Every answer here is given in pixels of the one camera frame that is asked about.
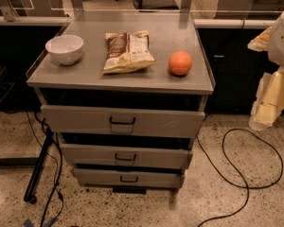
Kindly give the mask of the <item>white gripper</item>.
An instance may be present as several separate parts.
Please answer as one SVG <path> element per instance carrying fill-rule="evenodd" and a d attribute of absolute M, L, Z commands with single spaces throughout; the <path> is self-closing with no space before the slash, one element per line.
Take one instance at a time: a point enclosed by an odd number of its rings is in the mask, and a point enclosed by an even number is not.
<path fill-rule="evenodd" d="M 272 26 L 266 28 L 247 44 L 247 48 L 256 52 L 268 50 Z M 255 131 L 265 131 L 272 127 L 281 111 L 284 110 L 284 66 L 272 75 L 264 73 L 260 79 L 256 101 L 250 112 L 249 127 Z"/>

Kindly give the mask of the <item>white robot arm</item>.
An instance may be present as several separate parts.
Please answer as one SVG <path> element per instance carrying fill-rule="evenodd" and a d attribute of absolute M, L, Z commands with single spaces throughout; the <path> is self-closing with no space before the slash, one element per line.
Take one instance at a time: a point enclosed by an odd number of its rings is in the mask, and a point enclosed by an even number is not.
<path fill-rule="evenodd" d="M 249 126 L 264 131 L 273 126 L 284 110 L 284 11 L 247 47 L 257 52 L 267 51 L 269 61 L 279 66 L 272 74 L 263 74 L 251 110 Z"/>

